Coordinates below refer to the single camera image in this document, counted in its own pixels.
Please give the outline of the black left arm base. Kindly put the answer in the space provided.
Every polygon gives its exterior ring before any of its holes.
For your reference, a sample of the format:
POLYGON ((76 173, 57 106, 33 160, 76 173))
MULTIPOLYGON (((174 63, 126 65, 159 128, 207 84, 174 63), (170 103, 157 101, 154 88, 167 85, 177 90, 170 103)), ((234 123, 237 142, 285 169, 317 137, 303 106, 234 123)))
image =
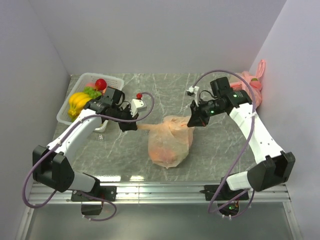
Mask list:
POLYGON ((83 218, 92 222, 102 222, 110 220, 116 215, 117 206, 114 204, 116 195, 116 186, 98 186, 97 190, 92 192, 74 190, 71 194, 70 201, 81 203, 80 210, 83 218), (96 218, 102 213, 103 207, 107 204, 113 208, 111 215, 105 218, 96 218))

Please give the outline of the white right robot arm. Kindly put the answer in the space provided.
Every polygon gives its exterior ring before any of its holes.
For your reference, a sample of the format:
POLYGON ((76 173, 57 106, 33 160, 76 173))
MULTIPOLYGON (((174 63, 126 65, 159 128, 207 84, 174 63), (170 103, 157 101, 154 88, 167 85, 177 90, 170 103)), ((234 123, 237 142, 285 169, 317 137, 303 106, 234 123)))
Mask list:
POLYGON ((200 98, 199 87, 191 86, 186 91, 194 99, 190 104, 191 127, 205 127, 211 117, 226 113, 239 127, 250 146, 256 165, 248 171, 232 174, 220 187, 226 200, 233 199, 238 190, 253 189, 261 192, 288 181, 295 164, 292 152, 285 152, 273 139, 258 114, 252 99, 245 90, 234 90, 227 77, 210 82, 213 99, 200 98))

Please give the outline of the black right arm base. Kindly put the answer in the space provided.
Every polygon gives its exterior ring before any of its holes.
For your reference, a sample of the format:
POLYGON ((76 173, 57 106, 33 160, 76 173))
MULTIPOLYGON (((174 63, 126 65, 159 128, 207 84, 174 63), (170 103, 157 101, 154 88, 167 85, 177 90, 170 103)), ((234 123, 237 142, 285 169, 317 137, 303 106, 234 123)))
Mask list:
MULTIPOLYGON (((217 192, 219 185, 218 184, 212 184, 212 185, 204 185, 204 189, 200 190, 199 192, 205 195, 205 200, 210 201, 214 194, 217 192)), ((229 201, 235 196, 241 194, 244 191, 244 189, 232 191, 228 187, 228 184, 225 183, 223 187, 221 188, 220 192, 218 193, 216 200, 217 201, 229 201)), ((224 217, 234 217, 239 214, 240 212, 240 203, 239 201, 246 201, 249 200, 249 193, 245 192, 243 195, 241 195, 239 198, 235 199, 225 207, 221 208, 219 212, 224 217)))

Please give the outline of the translucent orange plastic bag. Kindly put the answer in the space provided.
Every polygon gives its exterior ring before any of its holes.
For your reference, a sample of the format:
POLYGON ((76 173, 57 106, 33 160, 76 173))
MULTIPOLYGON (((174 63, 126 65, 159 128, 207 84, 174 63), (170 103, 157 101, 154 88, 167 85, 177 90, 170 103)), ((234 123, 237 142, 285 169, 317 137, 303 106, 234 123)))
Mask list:
POLYGON ((166 169, 177 167, 188 155, 193 143, 189 116, 168 115, 158 124, 138 124, 148 131, 148 155, 152 163, 166 169))

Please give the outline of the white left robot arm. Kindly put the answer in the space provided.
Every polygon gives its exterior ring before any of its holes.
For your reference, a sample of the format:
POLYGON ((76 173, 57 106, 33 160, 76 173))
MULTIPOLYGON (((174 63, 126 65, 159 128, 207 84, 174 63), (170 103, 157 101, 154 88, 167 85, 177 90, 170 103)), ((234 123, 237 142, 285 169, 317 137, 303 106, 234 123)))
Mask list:
POLYGON ((85 173, 76 172, 71 166, 76 151, 87 137, 105 120, 113 120, 124 131, 137 130, 134 122, 146 105, 138 94, 126 107, 121 107, 124 93, 109 88, 104 95, 85 103, 76 120, 57 139, 47 146, 37 146, 32 153, 32 178, 58 192, 82 191, 89 201, 101 195, 99 180, 85 173))

